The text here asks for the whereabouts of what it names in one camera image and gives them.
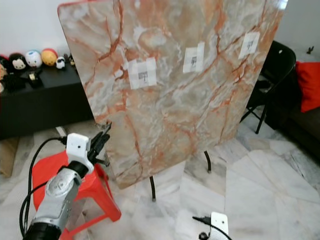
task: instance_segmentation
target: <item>white bracket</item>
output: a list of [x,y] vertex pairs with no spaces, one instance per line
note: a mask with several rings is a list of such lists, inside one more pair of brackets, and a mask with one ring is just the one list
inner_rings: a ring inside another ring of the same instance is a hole
[[[211,213],[211,225],[216,226],[217,228],[224,231],[226,234],[229,234],[228,217],[225,214],[213,211]],[[228,240],[226,236],[224,236],[221,232],[214,229],[213,227],[210,228],[209,239],[210,240]]]
[[88,160],[88,151],[90,150],[90,139],[77,133],[71,133],[66,140],[66,154],[68,163],[77,161],[88,168],[88,173],[94,171],[93,164]]

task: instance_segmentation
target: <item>marble tabletop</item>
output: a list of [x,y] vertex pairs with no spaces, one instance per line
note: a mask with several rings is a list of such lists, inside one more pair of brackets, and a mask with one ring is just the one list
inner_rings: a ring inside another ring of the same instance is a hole
[[59,19],[120,188],[233,138],[287,0],[108,0]]

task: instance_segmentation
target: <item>white wall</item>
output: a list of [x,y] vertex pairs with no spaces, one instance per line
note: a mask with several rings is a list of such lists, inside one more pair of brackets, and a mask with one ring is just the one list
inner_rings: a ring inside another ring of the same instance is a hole
[[320,56],[320,0],[288,0],[275,40]]
[[65,51],[67,42],[57,8],[75,0],[0,0],[0,54],[54,48]]
[[[0,0],[0,54],[67,46],[57,7],[75,0]],[[320,0],[288,0],[275,39],[320,56]]]

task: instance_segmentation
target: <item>marble floor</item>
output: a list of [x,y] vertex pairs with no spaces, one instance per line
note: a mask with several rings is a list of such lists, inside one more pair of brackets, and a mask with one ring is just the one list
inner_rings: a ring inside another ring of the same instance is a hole
[[[122,217],[117,222],[105,219],[74,239],[196,240],[209,227],[192,216],[214,211],[227,215],[233,240],[319,240],[319,163],[265,123],[256,135],[257,124],[258,119],[249,115],[234,139],[207,150],[212,173],[207,173],[205,155],[199,152],[192,160],[155,175],[156,202],[151,201],[148,179],[120,190],[106,169]],[[88,136],[98,131],[92,121],[66,130]],[[52,136],[57,136],[54,129],[22,137],[12,177],[0,179],[2,239],[21,239],[18,218],[27,191],[28,166],[41,142]],[[63,149],[59,143],[50,143],[39,159]],[[70,228],[100,214],[89,199],[77,202],[73,210]]]

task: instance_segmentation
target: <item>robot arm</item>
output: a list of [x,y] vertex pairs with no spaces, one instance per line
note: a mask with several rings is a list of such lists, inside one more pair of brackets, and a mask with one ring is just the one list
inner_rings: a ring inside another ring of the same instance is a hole
[[63,167],[45,186],[45,196],[23,240],[58,240],[70,216],[71,204],[77,196],[82,178],[92,173],[100,153],[110,136],[98,133],[91,141],[76,133],[67,137],[67,167]]

